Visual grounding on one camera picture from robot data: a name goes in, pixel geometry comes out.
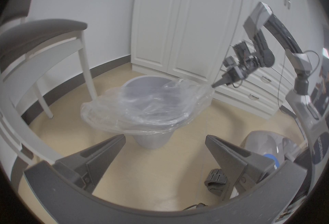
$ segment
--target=white trash bin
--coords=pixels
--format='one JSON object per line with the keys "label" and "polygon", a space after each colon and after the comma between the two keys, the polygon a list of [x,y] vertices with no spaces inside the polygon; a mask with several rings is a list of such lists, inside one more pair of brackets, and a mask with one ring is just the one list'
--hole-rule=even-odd
{"label": "white trash bin", "polygon": [[[150,76],[150,75],[145,75],[145,76],[139,76],[136,78],[133,78],[129,81],[127,81],[123,87],[161,87],[168,82],[170,82],[171,79],[169,78],[164,78],[164,77],[159,77],[159,76]],[[134,137],[135,141],[141,145],[142,147],[148,148],[148,149],[157,149],[165,145],[172,134],[174,133],[174,130],[164,133],[164,134],[154,134],[154,135],[131,135]]]}

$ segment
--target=floor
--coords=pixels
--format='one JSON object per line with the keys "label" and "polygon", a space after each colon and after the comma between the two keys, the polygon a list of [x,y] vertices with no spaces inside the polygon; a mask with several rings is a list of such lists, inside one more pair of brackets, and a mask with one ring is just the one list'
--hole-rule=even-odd
{"label": "floor", "polygon": [[[111,87],[123,85],[140,76],[127,63],[94,78],[100,95]],[[37,117],[30,128],[50,147],[63,156],[78,152],[108,139],[114,134],[98,131],[80,118],[80,106],[90,101],[85,84],[72,90],[50,107],[54,114]],[[249,132],[274,131],[302,144],[302,134],[294,119],[278,111],[269,120],[213,100],[190,124],[176,130],[162,148],[149,150],[127,137],[113,163],[93,192],[101,199],[127,207],[174,211],[200,202],[215,205],[220,202],[203,182],[218,164],[204,145],[207,134],[240,145]],[[46,224],[55,223],[33,195],[22,178],[19,195],[30,209]]]}

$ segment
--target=chair seat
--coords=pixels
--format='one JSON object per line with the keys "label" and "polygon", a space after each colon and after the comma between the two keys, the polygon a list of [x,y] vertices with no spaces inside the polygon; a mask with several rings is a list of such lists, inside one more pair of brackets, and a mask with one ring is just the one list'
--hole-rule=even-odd
{"label": "chair seat", "polygon": [[0,70],[53,37],[86,28],[84,22],[67,19],[44,19],[15,26],[0,35]]}

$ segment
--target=robotic arm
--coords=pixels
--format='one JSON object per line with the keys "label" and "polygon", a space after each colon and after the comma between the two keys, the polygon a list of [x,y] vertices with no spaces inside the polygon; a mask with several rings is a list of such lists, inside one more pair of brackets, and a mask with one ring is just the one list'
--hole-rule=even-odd
{"label": "robotic arm", "polygon": [[236,64],[232,57],[224,59],[223,63],[227,67],[227,72],[222,75],[220,80],[212,84],[212,87],[215,88],[223,84],[230,85],[244,80],[258,68],[271,67],[274,64],[273,53],[268,48],[261,31],[262,26],[285,49],[286,56],[297,74],[294,89],[287,94],[286,100],[301,122],[308,140],[312,158],[312,180],[309,189],[311,191],[329,157],[329,152],[327,152],[329,147],[329,119],[320,117],[308,95],[308,77],[312,70],[308,56],[302,52],[291,33],[273,14],[267,4],[259,2],[243,25],[248,37],[253,41],[256,52],[250,53],[244,41],[235,45],[233,49],[239,63]]}

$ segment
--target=metal handle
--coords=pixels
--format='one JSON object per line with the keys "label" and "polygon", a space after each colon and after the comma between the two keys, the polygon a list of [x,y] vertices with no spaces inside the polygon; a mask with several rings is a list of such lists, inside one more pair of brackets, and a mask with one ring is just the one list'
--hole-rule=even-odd
{"label": "metal handle", "polygon": [[259,100],[259,97],[255,96],[255,95],[252,95],[252,94],[249,94],[249,98],[252,99],[252,100]]}
{"label": "metal handle", "polygon": [[265,76],[262,76],[262,77],[261,77],[261,80],[262,80],[262,82],[265,82],[265,83],[270,83],[270,82],[272,82],[272,80],[270,80],[269,78],[267,78],[267,77],[265,77]]}

